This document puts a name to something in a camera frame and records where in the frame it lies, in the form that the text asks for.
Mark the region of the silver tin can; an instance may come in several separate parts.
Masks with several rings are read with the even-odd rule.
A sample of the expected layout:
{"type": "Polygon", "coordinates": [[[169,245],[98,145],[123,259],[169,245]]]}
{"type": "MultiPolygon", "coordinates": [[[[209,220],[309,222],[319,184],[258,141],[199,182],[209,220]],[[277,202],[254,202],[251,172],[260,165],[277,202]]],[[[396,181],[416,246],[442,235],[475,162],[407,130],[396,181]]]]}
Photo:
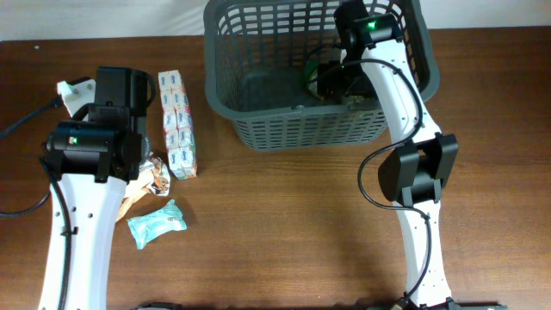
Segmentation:
{"type": "Polygon", "coordinates": [[[345,96],[343,98],[343,102],[345,105],[356,106],[358,108],[359,106],[367,106],[369,104],[373,104],[375,102],[375,99],[365,96],[345,96]]]}

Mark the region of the green lid glass jar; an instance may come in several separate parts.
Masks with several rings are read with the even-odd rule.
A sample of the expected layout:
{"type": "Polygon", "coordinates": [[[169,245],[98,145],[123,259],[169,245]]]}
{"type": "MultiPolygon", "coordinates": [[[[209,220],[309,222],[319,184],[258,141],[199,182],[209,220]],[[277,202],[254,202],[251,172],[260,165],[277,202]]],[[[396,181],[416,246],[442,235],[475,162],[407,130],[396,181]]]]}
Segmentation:
{"type": "Polygon", "coordinates": [[[303,68],[304,88],[306,92],[320,101],[325,97],[319,94],[318,83],[315,79],[318,77],[319,62],[317,60],[308,60],[303,68]]]}

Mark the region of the Kleenex tissue multipack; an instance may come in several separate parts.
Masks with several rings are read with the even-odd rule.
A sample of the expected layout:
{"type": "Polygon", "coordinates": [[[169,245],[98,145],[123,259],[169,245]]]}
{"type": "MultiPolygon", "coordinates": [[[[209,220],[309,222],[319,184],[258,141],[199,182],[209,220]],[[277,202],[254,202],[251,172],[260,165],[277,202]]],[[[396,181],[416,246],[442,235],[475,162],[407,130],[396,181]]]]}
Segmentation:
{"type": "Polygon", "coordinates": [[[169,168],[179,180],[197,177],[196,143],[189,99],[178,70],[158,74],[169,168]]]}

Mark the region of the grey plastic shopping basket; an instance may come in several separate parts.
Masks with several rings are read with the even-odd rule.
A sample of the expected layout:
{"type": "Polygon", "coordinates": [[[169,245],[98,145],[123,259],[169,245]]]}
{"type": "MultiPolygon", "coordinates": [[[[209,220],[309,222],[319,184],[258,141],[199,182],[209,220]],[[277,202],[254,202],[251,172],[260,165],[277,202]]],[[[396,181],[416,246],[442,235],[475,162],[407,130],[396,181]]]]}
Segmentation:
{"type": "MultiPolygon", "coordinates": [[[[439,85],[430,35],[417,1],[367,1],[372,16],[399,19],[423,100],[439,85]]],[[[382,107],[320,101],[304,88],[303,68],[318,75],[345,52],[334,18],[336,1],[211,1],[205,26],[206,96],[241,141],[256,151],[368,143],[389,130],[382,107]]]]}

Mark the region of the beige snack bag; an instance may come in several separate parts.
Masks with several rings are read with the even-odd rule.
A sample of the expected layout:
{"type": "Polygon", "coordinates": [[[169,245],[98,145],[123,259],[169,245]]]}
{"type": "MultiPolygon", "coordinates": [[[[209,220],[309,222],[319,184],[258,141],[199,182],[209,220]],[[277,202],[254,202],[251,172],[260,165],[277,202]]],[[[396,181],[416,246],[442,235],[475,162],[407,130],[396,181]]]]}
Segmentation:
{"type": "Polygon", "coordinates": [[[121,220],[131,206],[147,194],[167,196],[170,191],[170,173],[167,165],[152,152],[139,166],[139,176],[126,187],[116,221],[121,220]]]}

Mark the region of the teal wet wipes packet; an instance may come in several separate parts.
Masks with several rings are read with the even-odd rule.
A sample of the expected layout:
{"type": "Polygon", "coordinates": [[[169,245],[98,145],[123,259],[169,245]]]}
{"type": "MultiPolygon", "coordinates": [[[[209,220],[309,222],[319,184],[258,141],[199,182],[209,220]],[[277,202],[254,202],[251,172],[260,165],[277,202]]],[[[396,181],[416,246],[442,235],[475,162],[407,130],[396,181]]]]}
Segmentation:
{"type": "Polygon", "coordinates": [[[150,214],[133,217],[127,220],[127,224],[138,250],[143,250],[149,242],[165,233],[185,231],[188,228],[175,200],[168,201],[165,206],[150,214]]]}

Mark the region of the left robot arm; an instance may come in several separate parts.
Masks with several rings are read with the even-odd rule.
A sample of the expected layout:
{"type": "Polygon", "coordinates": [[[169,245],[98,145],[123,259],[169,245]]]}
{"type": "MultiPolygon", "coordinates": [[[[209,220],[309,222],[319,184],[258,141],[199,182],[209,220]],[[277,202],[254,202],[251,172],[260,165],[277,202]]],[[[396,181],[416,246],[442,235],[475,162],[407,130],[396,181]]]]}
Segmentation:
{"type": "Polygon", "coordinates": [[[52,225],[40,309],[104,309],[115,220],[147,155],[154,78],[101,66],[95,78],[57,85],[71,112],[44,144],[52,225]]]}

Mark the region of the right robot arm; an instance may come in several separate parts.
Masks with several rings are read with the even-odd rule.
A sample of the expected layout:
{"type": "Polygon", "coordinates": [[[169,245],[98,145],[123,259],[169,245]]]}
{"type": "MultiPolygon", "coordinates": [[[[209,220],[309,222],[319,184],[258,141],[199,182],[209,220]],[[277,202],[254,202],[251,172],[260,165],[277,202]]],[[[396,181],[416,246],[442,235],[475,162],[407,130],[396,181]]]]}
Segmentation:
{"type": "Polygon", "coordinates": [[[363,2],[346,1],[334,18],[345,54],[339,65],[315,79],[321,82],[336,72],[367,78],[390,132],[390,145],[369,154],[361,165],[388,155],[378,169],[385,202],[368,193],[363,197],[399,218],[407,276],[406,291],[393,308],[456,309],[443,267],[439,214],[458,141],[442,133],[424,105],[397,17],[370,15],[363,2]]]}

